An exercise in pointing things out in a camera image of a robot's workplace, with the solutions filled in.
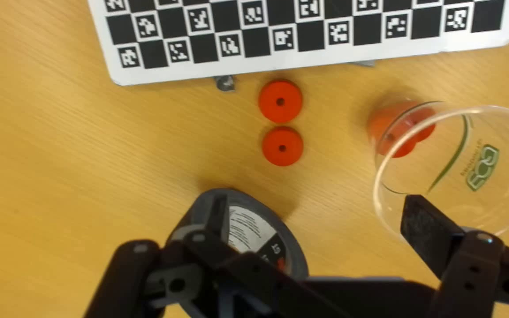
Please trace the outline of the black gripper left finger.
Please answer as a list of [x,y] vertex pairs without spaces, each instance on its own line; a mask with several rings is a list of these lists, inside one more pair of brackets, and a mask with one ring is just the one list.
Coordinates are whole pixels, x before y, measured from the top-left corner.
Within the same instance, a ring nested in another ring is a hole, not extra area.
[[243,253],[229,243],[232,193],[200,195],[172,232],[174,278],[234,278]]

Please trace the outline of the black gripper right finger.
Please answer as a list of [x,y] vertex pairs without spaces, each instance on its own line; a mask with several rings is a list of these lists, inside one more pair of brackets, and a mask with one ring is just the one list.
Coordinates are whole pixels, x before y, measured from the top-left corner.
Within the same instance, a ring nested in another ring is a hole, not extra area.
[[465,230],[421,195],[405,199],[400,234],[439,280],[441,294],[497,294],[503,241],[494,234]]

